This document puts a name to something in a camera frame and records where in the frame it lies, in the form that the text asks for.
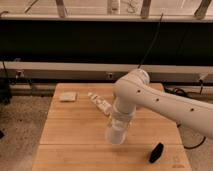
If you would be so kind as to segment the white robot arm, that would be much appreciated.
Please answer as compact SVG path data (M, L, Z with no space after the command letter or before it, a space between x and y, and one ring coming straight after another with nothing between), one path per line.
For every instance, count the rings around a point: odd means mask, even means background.
M113 87L113 114L127 119L137 106L142 106L213 139L213 104L162 92L149 83L149 75L143 69L134 69L119 78Z

